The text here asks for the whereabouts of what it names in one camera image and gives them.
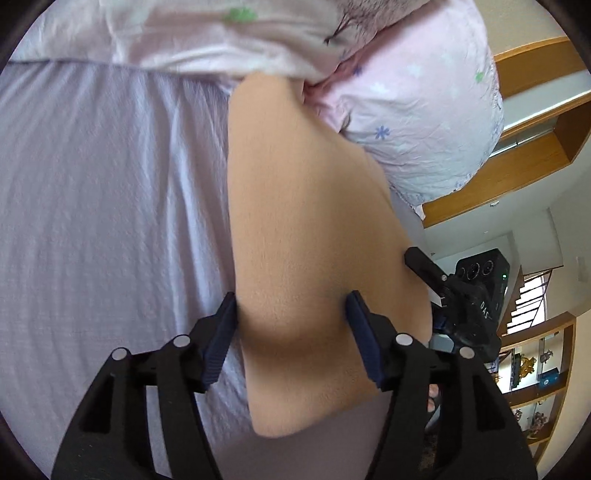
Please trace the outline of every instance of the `wooden frame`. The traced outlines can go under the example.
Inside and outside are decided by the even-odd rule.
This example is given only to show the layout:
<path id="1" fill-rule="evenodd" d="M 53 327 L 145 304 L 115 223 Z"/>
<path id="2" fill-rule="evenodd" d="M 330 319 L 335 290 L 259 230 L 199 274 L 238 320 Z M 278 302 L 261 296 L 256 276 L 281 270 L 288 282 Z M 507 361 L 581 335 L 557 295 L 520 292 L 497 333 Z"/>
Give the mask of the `wooden frame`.
<path id="1" fill-rule="evenodd" d="M 564 330 L 563 350 L 560 360 L 560 376 L 558 381 L 551 387 L 543 390 L 539 389 L 538 384 L 535 384 L 518 390 L 512 390 L 503 395 L 512 410 L 554 396 L 554 404 L 552 405 L 552 411 L 550 412 L 548 423 L 544 425 L 535 439 L 527 439 L 528 446 L 538 445 L 534 454 L 534 460 L 536 463 L 542 458 L 548 441 L 554 433 L 554 429 L 556 428 L 558 418 L 562 411 L 564 398 L 569 388 L 570 372 L 574 358 L 576 318 L 569 312 L 565 312 L 534 327 L 501 337 L 503 343 L 501 351 L 508 351 L 524 345 L 525 343 L 539 340 L 557 330 Z"/>
<path id="2" fill-rule="evenodd" d="M 504 97 L 585 69 L 567 37 L 551 38 L 495 56 Z M 423 205 L 425 228 L 442 223 L 567 167 L 591 134 L 591 93 L 505 131 L 502 139 L 557 118 L 554 131 L 496 155 L 459 192 Z"/>
<path id="3" fill-rule="evenodd" d="M 505 335 L 501 337 L 501 352 L 512 350 L 532 340 L 539 340 L 551 333 L 564 330 L 566 327 L 573 325 L 575 321 L 576 317 L 572 313 L 564 312 L 533 327 Z"/>
<path id="4" fill-rule="evenodd" d="M 563 368 L 562 365 L 568 366 L 567 372 L 570 373 L 571 367 L 573 365 L 574 359 L 574 338 L 576 335 L 576 323 L 569 325 L 564 330 L 564 343 L 563 343 L 563 350 L 562 350 L 562 360 L 561 360 L 561 369 Z M 570 382 L 570 375 L 567 375 L 566 379 L 566 386 L 564 389 L 556 395 L 554 399 L 554 404 L 552 405 L 552 411 L 550 412 L 550 418 L 548 419 L 547 425 L 549 425 L 550 431 L 548 432 L 548 436 L 545 438 L 544 443 L 538 447 L 535 452 L 534 460 L 539 463 L 542 455 L 546 451 L 546 447 L 548 446 L 548 441 L 552 438 L 552 434 L 554 433 L 554 429 L 558 423 L 560 418 L 560 413 L 562 412 L 562 407 L 564 405 L 564 398 L 566 396 L 566 392 L 569 389 L 569 382 Z"/>
<path id="5" fill-rule="evenodd" d="M 495 55 L 503 98 L 586 70 L 568 37 L 549 38 Z"/>
<path id="6" fill-rule="evenodd" d="M 423 205 L 425 228 L 493 202 L 570 165 L 558 137 L 549 133 L 488 160 L 468 184 Z"/>

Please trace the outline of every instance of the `white bedsheet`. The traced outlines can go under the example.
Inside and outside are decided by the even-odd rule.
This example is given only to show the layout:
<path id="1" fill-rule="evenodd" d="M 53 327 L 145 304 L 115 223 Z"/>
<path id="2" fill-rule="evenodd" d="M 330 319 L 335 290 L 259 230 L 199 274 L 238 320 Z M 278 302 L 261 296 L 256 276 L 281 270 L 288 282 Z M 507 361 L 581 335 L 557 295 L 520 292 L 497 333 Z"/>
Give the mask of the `white bedsheet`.
<path id="1" fill-rule="evenodd" d="M 159 348 L 233 289 L 226 109 L 211 84 L 118 67 L 0 76 L 0 411 L 47 475 L 110 352 Z M 419 218 L 392 200 L 424 246 Z M 155 464 L 170 474 L 148 400 Z M 199 406 L 225 480 L 361 480 L 388 402 L 257 437 L 234 345 Z"/>

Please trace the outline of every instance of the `lens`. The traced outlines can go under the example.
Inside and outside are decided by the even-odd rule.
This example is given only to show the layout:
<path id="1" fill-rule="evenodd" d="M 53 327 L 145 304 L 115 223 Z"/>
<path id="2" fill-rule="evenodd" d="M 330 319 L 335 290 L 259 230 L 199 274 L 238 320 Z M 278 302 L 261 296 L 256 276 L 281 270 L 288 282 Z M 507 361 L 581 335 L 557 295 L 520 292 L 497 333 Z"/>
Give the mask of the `lens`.
<path id="1" fill-rule="evenodd" d="M 494 268 L 495 264 L 492 260 L 489 260 L 484 264 L 484 267 L 482 267 L 482 274 L 486 277 L 487 275 L 490 275 L 492 273 Z"/>
<path id="2" fill-rule="evenodd" d="M 474 280 L 478 276 L 479 272 L 480 272 L 480 264 L 475 263 L 468 270 L 468 275 L 467 275 L 468 280 Z"/>

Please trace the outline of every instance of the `pillow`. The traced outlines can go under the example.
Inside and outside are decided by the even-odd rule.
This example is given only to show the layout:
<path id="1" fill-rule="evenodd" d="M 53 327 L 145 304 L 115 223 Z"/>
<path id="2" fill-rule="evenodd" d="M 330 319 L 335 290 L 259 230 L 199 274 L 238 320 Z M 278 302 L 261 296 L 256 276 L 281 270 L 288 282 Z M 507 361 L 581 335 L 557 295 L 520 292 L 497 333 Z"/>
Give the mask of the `pillow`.
<path id="1" fill-rule="evenodd" d="M 306 104 L 364 147 L 411 206 L 461 189 L 487 161 L 503 106 L 473 0 L 433 0 L 380 32 Z"/>

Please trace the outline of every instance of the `black clamp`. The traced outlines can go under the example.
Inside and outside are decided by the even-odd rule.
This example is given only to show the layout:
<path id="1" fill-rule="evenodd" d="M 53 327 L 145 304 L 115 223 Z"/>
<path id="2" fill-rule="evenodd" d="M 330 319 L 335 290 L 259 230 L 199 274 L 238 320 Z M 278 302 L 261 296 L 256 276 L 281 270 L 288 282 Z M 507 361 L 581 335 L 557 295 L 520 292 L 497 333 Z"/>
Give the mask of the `black clamp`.
<path id="1" fill-rule="evenodd" d="M 537 478 L 519 425 L 474 350 L 431 351 L 371 313 L 356 291 L 347 296 L 345 313 L 368 376 L 393 392 L 366 480 Z M 221 480 L 195 393 L 217 380 L 236 326 L 229 293 L 215 315 L 158 351 L 114 350 L 67 429 L 51 478 L 165 480 L 154 471 L 146 415 L 145 387 L 157 385 L 173 478 Z M 441 386 L 441 425 L 435 468 L 421 473 L 430 383 Z"/>

